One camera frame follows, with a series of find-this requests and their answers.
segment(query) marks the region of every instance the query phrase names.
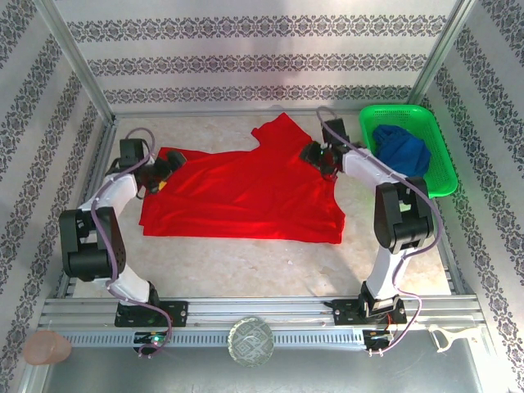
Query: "striped wall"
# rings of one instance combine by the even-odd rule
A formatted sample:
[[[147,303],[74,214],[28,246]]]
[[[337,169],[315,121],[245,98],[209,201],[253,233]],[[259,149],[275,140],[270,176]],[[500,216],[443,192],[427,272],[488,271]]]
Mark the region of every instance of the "striped wall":
[[[58,215],[76,205],[102,120],[34,4],[0,0],[0,392],[61,272]]]
[[[116,113],[405,102],[455,0],[56,0]]]
[[[524,13],[482,0],[424,105],[458,174],[440,210],[463,280],[481,301],[511,391],[524,391]]]

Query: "green plastic basket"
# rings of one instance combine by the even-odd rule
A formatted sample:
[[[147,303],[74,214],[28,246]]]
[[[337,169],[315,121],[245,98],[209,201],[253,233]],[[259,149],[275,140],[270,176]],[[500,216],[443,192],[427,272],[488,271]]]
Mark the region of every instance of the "green plastic basket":
[[[360,126],[368,149],[375,154],[373,131],[380,124],[398,125],[421,138],[429,151],[429,170],[424,176],[429,197],[445,197],[457,188],[457,175],[451,164],[435,116],[416,105],[373,105],[360,112]]]

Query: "wire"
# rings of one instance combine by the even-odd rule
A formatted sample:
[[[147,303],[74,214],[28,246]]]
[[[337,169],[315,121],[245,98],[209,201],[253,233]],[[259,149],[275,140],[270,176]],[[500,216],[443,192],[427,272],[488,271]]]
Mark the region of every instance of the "wire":
[[[161,345],[158,346],[156,344],[144,344],[143,346],[141,346],[138,349],[139,356],[143,355],[142,351],[145,350],[146,348],[155,349],[156,350],[155,352],[147,356],[148,358],[151,358],[152,356],[158,355],[164,349],[164,346],[171,339],[171,336],[173,334],[173,325],[171,323],[171,317],[169,316],[169,314],[167,314],[163,309],[159,307],[155,307],[154,305],[149,305],[148,303],[142,303],[140,301],[135,301],[132,299],[125,298],[122,295],[116,293],[115,291],[111,289],[111,285],[118,278],[118,264],[116,263],[115,251],[113,250],[111,241],[109,240],[109,237],[107,236],[106,231],[104,231],[104,228],[102,227],[100,223],[100,219],[97,217],[98,201],[100,201],[100,198],[102,197],[104,192],[106,192],[106,190],[109,187],[111,187],[113,183],[116,182],[119,178],[123,178],[126,174],[130,174],[134,170],[139,168],[140,166],[146,164],[153,155],[153,151],[155,150],[155,135],[153,135],[153,132],[150,129],[146,129],[144,127],[138,127],[136,129],[132,129],[131,131],[128,132],[125,138],[128,139],[131,134],[136,133],[137,131],[140,131],[140,130],[146,131],[147,133],[149,133],[151,137],[151,148],[146,143],[148,152],[144,156],[144,158],[142,158],[137,164],[127,168],[123,172],[120,172],[114,178],[110,179],[109,181],[107,181],[105,184],[103,184],[100,187],[98,192],[95,194],[93,203],[91,204],[91,217],[93,218],[93,222],[95,224],[95,227],[97,228],[97,231],[100,233],[100,236],[102,237],[102,240],[104,241],[104,244],[106,245],[107,254],[109,255],[109,261],[111,262],[111,279],[106,282],[107,290],[109,291],[109,293],[111,293],[116,299],[125,301],[127,303],[131,303],[132,305],[139,305],[139,306],[145,307],[146,309],[151,309],[153,311],[156,311],[157,313],[162,314],[165,317],[165,319],[167,320],[168,328],[167,328],[167,331],[165,332],[165,339],[161,343]]]
[[[420,255],[420,254],[430,250],[434,246],[436,246],[436,244],[440,241],[440,238],[442,237],[442,233],[444,232],[444,224],[442,223],[442,218],[440,216],[439,210],[435,207],[435,205],[433,205],[431,203],[430,199],[422,191],[420,191],[413,184],[411,184],[410,182],[408,182],[407,180],[405,180],[404,178],[402,178],[401,176],[396,174],[393,169],[391,169],[387,165],[383,164],[380,160],[375,158],[372,154],[367,153],[367,152],[363,151],[362,149],[358,149],[357,146],[355,146],[349,140],[347,140],[346,138],[343,138],[340,135],[338,135],[324,121],[324,119],[323,119],[323,117],[322,117],[322,115],[320,113],[321,111],[326,111],[326,112],[330,113],[331,115],[333,115],[335,118],[337,117],[337,114],[334,111],[332,111],[330,108],[327,108],[326,106],[319,106],[317,108],[316,113],[317,113],[318,120],[320,120],[320,124],[326,129],[326,131],[328,131],[334,138],[336,138],[340,142],[344,143],[348,148],[350,148],[351,150],[355,151],[357,154],[361,155],[365,160],[368,160],[370,163],[375,165],[384,174],[386,174],[387,176],[393,178],[397,182],[400,182],[400,183],[404,184],[410,190],[413,190],[413,192],[415,192],[419,197],[422,198],[422,200],[424,202],[427,203],[427,205],[431,209],[431,212],[436,217],[437,232],[436,232],[435,239],[433,240],[433,242],[429,246],[427,246],[427,247],[421,248],[419,250],[415,250],[413,252],[410,252],[407,255],[404,255],[400,259],[399,264],[397,265],[395,271],[393,272],[393,277],[392,277],[393,287],[399,293],[401,293],[403,295],[406,295],[406,296],[409,296],[409,297],[413,297],[414,299],[416,299],[418,301],[418,307],[417,307],[417,311],[415,311],[415,315],[408,322],[408,324],[406,325],[404,331],[399,335],[398,338],[394,339],[387,348],[384,348],[383,350],[370,350],[369,351],[369,354],[380,354],[380,355],[382,355],[383,353],[387,352],[388,350],[392,350],[405,337],[405,335],[408,333],[408,330],[411,328],[411,326],[415,322],[415,319],[418,318],[418,316],[420,315],[420,312],[422,310],[422,298],[419,295],[416,295],[416,294],[411,293],[411,292],[406,292],[406,291],[403,291],[400,288],[398,288],[396,280],[397,280],[397,276],[399,274],[399,271],[402,269],[402,266],[404,265],[404,262],[408,258],[411,258],[412,256]]]

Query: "purple cable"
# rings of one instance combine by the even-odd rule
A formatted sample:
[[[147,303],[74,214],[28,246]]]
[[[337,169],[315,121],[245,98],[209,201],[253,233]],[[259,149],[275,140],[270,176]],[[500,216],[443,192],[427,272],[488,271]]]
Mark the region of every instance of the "purple cable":
[[[436,217],[436,222],[437,222],[437,232],[436,232],[436,235],[435,235],[435,240],[433,240],[433,242],[427,246],[427,247],[424,247],[424,248],[421,248],[420,250],[415,250],[413,252],[410,252],[409,254],[407,255],[404,255],[401,259],[400,259],[400,262],[398,264],[398,266],[396,267],[395,269],[395,272],[393,272],[393,278],[392,278],[392,281],[393,281],[393,287],[398,291],[400,292],[401,294],[403,295],[406,295],[406,296],[410,296],[410,297],[413,297],[415,298],[417,301],[418,301],[418,307],[417,307],[417,311],[415,312],[415,315],[411,318],[411,320],[408,322],[408,324],[406,325],[406,328],[405,330],[399,335],[398,338],[394,339],[393,342],[386,348],[384,348],[383,350],[370,350],[369,351],[369,354],[380,354],[382,355],[383,353],[387,352],[388,350],[391,350],[393,349],[403,338],[404,336],[407,334],[408,330],[411,328],[411,326],[413,325],[413,323],[415,322],[415,319],[418,318],[418,316],[420,315],[420,311],[422,310],[422,299],[419,295],[416,295],[414,293],[411,293],[411,292],[406,292],[406,291],[402,291],[400,288],[397,287],[397,283],[396,283],[396,280],[397,280],[397,276],[399,274],[399,271],[400,269],[402,268],[402,265],[404,264],[404,262],[408,259],[408,258],[411,258],[412,256],[416,256],[416,255],[420,255],[428,250],[430,250],[431,248],[433,248],[439,241],[440,241],[440,238],[442,237],[442,233],[444,232],[444,224],[442,223],[442,218],[440,216],[440,213],[439,213],[439,210],[435,207],[435,205],[433,205],[430,201],[430,199],[424,195],[424,193],[422,191],[420,191],[417,187],[415,187],[413,184],[411,184],[410,182],[406,181],[404,178],[400,177],[399,175],[395,174],[393,169],[391,169],[390,167],[388,167],[387,165],[383,164],[380,160],[378,160],[377,158],[375,158],[372,154],[368,154],[368,153],[365,153],[364,151],[360,150],[357,148],[357,146],[355,146],[354,144],[352,144],[349,140],[346,140],[345,138],[341,137],[340,135],[338,135],[335,131],[333,131],[331,129],[331,127],[329,127],[326,122],[324,121],[324,119],[322,118],[322,116],[320,115],[320,112],[321,111],[326,111],[326,112],[329,112],[331,115],[333,115],[335,118],[337,117],[337,114],[332,111],[331,109],[327,108],[326,106],[319,106],[316,110],[316,113],[317,113],[317,117],[318,117],[318,120],[320,120],[320,124],[336,139],[338,139],[340,142],[344,143],[346,146],[348,146],[351,150],[353,151],[356,151],[359,155],[361,155],[365,160],[369,160],[373,165],[375,165],[377,168],[379,168],[382,172],[384,172],[386,175],[390,176],[391,178],[393,178],[394,180],[398,181],[398,182],[401,182],[402,184],[404,184],[407,188],[409,188],[410,190],[413,190],[419,197],[422,198],[422,200],[424,202],[427,203],[427,205],[429,206],[429,208],[431,209],[431,212],[433,213],[433,215],[435,215]]]
[[[106,192],[107,189],[109,187],[111,187],[116,180],[118,180],[119,178],[123,178],[126,174],[130,174],[134,170],[139,168],[140,166],[146,164],[149,161],[149,159],[151,158],[151,156],[153,155],[153,151],[155,150],[155,135],[153,135],[153,132],[150,129],[146,129],[144,127],[138,127],[136,129],[132,129],[131,131],[128,132],[128,134],[125,136],[125,138],[126,139],[129,138],[129,136],[132,133],[135,133],[135,132],[140,131],[140,130],[146,131],[151,136],[151,146],[149,147],[149,151],[147,152],[146,156],[144,158],[142,158],[137,164],[133,165],[130,168],[127,168],[123,172],[120,172],[114,178],[108,180],[105,184],[103,184],[100,187],[98,192],[95,194],[95,197],[93,199],[93,203],[91,204],[91,217],[93,218],[93,222],[95,224],[95,227],[97,228],[97,231],[100,233],[100,236],[102,237],[102,240],[104,241],[104,244],[106,245],[107,254],[109,255],[109,261],[111,262],[111,279],[106,282],[107,290],[109,291],[109,293],[111,293],[116,299],[125,301],[127,303],[131,303],[132,305],[141,305],[142,307],[145,307],[147,309],[152,309],[153,311],[156,311],[157,313],[163,315],[165,317],[165,319],[167,320],[168,328],[167,328],[167,331],[166,331],[166,334],[165,334],[165,338],[164,338],[164,341],[162,342],[162,344],[160,346],[157,346],[156,344],[144,344],[143,346],[141,346],[138,349],[138,356],[142,356],[142,351],[145,348],[154,348],[154,349],[156,349],[155,352],[153,352],[152,354],[147,356],[148,358],[151,358],[152,356],[158,355],[162,351],[162,349],[164,348],[165,344],[168,343],[169,340],[171,339],[171,336],[173,334],[173,326],[171,324],[171,317],[163,309],[155,307],[154,305],[149,305],[147,303],[142,303],[140,301],[127,299],[127,298],[119,295],[118,293],[114,292],[111,289],[111,284],[113,282],[115,282],[116,279],[118,278],[118,265],[116,263],[115,251],[113,250],[111,242],[109,241],[109,238],[107,237],[107,234],[104,231],[104,228],[102,227],[102,225],[100,223],[100,219],[98,219],[98,217],[97,217],[98,201],[100,200],[100,198],[102,197],[104,192]]]

